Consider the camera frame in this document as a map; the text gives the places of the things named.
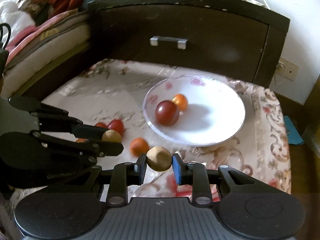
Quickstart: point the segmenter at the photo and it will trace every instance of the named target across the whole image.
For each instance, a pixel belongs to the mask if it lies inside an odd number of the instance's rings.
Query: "drawer handle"
[[[176,42],[178,49],[186,49],[188,40],[180,39],[180,38],[172,38],[172,37],[154,36],[150,39],[150,45],[151,46],[158,46],[158,41]]]

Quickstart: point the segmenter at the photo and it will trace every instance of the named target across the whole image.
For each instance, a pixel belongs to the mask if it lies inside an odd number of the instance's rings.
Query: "drawer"
[[[109,58],[196,68],[253,82],[268,25],[227,11],[184,5],[133,5],[100,11],[100,45]],[[154,36],[187,39],[186,49]]]

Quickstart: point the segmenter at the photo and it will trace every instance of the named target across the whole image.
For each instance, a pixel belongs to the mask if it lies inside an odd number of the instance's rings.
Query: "plate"
[[[173,126],[156,121],[155,110],[163,100],[184,94],[188,107],[180,112]],[[245,107],[242,99],[228,85],[210,77],[180,76],[167,78],[146,94],[142,111],[153,131],[182,145],[210,146],[233,137],[242,127]]]

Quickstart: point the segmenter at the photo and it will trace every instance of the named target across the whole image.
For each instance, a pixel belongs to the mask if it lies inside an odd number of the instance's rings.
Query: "bowl rim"
[[[209,80],[212,80],[212,81],[217,81],[219,83],[222,83],[223,85],[226,85],[228,86],[229,88],[231,88],[233,91],[234,89],[232,87],[230,87],[229,85],[227,85],[226,83],[220,81],[220,80],[217,80],[215,79],[214,77],[210,77],[210,76],[205,76],[205,75],[181,75],[181,76],[178,76],[178,77],[168,77],[164,80],[161,80],[160,82],[158,82],[157,84],[155,84],[154,86],[152,86],[149,91],[147,92],[147,94],[145,95],[144,99],[143,99],[143,103],[142,103],[142,113],[143,113],[143,116],[144,118],[146,119],[146,123],[148,124],[148,126],[154,131],[156,132],[158,135],[160,135],[161,137],[163,137],[164,139],[168,140],[168,141],[171,141],[173,143],[177,143],[177,144],[181,144],[181,145],[185,145],[185,146],[195,146],[195,147],[207,147],[207,146],[213,146],[213,145],[217,145],[217,144],[220,144],[220,143],[223,143],[231,138],[233,138],[233,136],[235,136],[239,131],[240,129],[242,128],[243,124],[244,124],[244,120],[245,120],[245,117],[246,117],[246,109],[245,109],[245,105],[243,103],[243,100],[242,98],[238,95],[238,93],[236,91],[235,94],[239,97],[239,99],[241,100],[242,102],[242,106],[244,108],[244,118],[242,120],[242,123],[241,123],[241,126],[239,127],[239,129],[232,135],[230,136],[228,139],[225,139],[224,141],[220,141],[220,142],[216,142],[216,143],[208,143],[208,144],[190,144],[190,143],[186,143],[186,142],[183,142],[183,141],[179,141],[179,140],[176,140],[176,139],[173,139],[172,137],[164,134],[163,132],[161,132],[152,122],[151,120],[149,119],[148,115],[147,115],[147,111],[146,111],[146,105],[147,105],[147,97],[149,95],[149,93],[156,87],[160,86],[163,82],[166,82],[168,80],[175,80],[175,79],[179,79],[179,78],[193,78],[193,77],[196,77],[196,78],[204,78],[204,79],[209,79]]]

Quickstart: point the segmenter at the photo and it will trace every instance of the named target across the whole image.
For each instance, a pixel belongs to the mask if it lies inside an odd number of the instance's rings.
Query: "wall socket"
[[[279,63],[276,67],[275,74],[278,74],[280,76],[284,76],[287,79],[290,79],[292,81],[295,80],[297,73],[298,73],[299,67],[283,58],[279,59]]]

